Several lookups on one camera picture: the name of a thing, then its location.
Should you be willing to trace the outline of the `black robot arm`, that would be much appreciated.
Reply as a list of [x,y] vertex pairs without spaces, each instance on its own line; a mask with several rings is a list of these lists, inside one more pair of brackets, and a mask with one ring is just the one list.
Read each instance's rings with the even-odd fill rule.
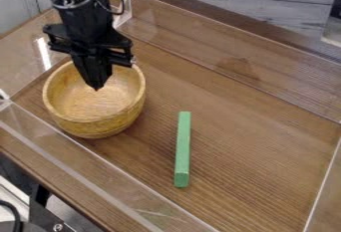
[[50,48],[71,56],[86,84],[97,91],[113,75],[114,65],[130,68],[134,42],[114,28],[110,0],[52,0],[62,22],[48,24],[43,32]]

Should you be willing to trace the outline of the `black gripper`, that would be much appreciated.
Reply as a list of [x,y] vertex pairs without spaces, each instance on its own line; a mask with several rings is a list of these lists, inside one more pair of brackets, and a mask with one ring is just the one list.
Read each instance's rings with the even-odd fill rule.
[[113,12],[99,2],[56,10],[62,22],[43,27],[50,47],[72,56],[86,84],[97,91],[113,75],[111,64],[133,65],[133,40],[115,30]]

